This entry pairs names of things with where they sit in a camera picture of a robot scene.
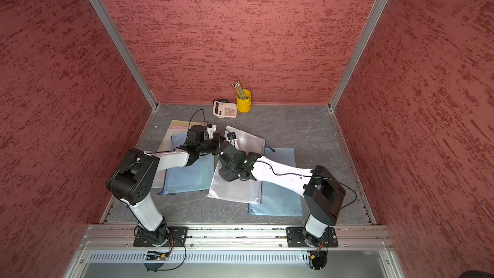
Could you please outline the yellow mesh document bag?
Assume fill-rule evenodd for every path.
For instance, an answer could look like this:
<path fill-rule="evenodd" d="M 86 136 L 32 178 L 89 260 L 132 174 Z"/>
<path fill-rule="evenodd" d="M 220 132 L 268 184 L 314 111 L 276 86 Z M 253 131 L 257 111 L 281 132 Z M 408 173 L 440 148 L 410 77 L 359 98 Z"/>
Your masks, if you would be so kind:
<path fill-rule="evenodd" d="M 176 130 L 176 129 L 188 129 L 189 128 L 189 123 L 187 121 L 182 121 L 182 120 L 172 120 L 169 129 Z"/>

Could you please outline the green mesh document bag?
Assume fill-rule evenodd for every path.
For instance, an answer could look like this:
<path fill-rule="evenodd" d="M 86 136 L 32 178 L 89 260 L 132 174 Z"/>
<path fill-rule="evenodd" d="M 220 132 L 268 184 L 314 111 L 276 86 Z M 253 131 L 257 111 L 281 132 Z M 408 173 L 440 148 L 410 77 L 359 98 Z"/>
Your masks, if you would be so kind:
<path fill-rule="evenodd" d="M 180 126 L 172 126 L 171 129 L 168 129 L 158 150 L 159 151 L 169 151 L 172 149 L 172 142 L 171 138 L 175 135 L 181 135 L 185 134 L 187 132 L 186 127 L 180 127 Z M 165 181 L 165 175 L 166 171 L 159 171 L 157 172 L 156 176 L 154 177 L 153 180 L 153 186 L 152 188 L 159 188 L 163 189 L 163 184 Z"/>

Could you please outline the white mesh document bag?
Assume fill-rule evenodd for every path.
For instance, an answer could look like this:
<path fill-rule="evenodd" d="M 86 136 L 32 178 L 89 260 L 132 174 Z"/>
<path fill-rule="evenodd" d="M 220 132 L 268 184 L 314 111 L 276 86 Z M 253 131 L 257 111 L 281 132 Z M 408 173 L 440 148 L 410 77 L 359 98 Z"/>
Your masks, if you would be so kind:
<path fill-rule="evenodd" d="M 246 154 L 250 152 L 264 154 L 266 142 L 263 138 L 232 126 L 226 126 L 226 130 L 221 135 L 227 137 L 228 133 L 235 133 L 236 139 L 233 144 L 236 149 L 244 151 Z M 215 160 L 217 160 L 217 165 L 208 192 L 209 198 L 249 204 L 261 203 L 260 181 L 236 179 L 228 182 L 220 175 L 223 166 L 218 156 L 215 157 Z"/>

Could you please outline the light blue document bag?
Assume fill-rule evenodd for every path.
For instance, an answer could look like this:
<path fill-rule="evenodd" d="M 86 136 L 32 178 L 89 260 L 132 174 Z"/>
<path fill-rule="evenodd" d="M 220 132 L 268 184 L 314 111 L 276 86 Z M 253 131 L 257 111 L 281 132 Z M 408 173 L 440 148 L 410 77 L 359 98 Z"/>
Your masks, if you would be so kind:
<path fill-rule="evenodd" d="M 185 142 L 187 133 L 175 135 L 171 138 L 172 149 Z M 163 189 L 160 194 L 178 194 L 210 188 L 215 170 L 214 157 L 209 154 L 188 167 L 167 169 Z"/>

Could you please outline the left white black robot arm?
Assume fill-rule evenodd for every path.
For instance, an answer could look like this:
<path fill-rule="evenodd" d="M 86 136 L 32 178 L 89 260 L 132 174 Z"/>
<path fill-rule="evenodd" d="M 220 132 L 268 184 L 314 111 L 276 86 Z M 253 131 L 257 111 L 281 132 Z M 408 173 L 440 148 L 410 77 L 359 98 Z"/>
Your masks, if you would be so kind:
<path fill-rule="evenodd" d="M 157 172 L 191 166 L 203 155 L 217 154 L 225 140 L 219 133 L 214 133 L 213 138 L 208 140 L 187 138 L 183 145 L 169 151 L 146 153 L 131 149 L 126 154 L 108 180 L 107 189 L 136 218 L 137 238 L 146 240 L 148 245 L 155 247 L 171 240 L 165 218 L 150 196 Z"/>

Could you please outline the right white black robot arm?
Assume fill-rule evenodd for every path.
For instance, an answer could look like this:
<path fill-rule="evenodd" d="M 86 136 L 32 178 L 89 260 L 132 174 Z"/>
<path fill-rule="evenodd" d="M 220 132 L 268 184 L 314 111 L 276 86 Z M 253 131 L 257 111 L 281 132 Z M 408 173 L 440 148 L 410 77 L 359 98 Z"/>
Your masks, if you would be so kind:
<path fill-rule="evenodd" d="M 337 224 L 346 190 L 323 166 L 301 169 L 275 162 L 259 153 L 245 153 L 224 141 L 217 154 L 220 176 L 226 181 L 265 181 L 288 189 L 304 198 L 310 211 L 304 228 L 298 233 L 307 247 L 324 244 L 328 227 Z"/>

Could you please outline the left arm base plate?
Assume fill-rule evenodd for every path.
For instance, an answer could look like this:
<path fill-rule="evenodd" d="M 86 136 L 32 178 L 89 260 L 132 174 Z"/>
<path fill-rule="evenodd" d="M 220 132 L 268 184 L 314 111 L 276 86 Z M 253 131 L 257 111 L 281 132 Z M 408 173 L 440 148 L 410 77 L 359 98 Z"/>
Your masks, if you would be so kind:
<path fill-rule="evenodd" d="M 138 225 L 135 228 L 133 247 L 183 247 L 188 231 L 188 227 L 158 227 L 154 232 L 151 232 Z"/>

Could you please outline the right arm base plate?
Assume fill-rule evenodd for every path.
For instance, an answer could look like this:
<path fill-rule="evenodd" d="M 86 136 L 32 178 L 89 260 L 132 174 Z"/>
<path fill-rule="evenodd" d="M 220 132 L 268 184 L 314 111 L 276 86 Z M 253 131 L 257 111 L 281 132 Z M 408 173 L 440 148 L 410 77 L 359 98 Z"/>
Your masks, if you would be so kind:
<path fill-rule="evenodd" d="M 288 247 L 291 248 L 337 248 L 338 239 L 335 229 L 328 227 L 321 237 L 316 237 L 304 227 L 288 227 L 286 229 Z"/>

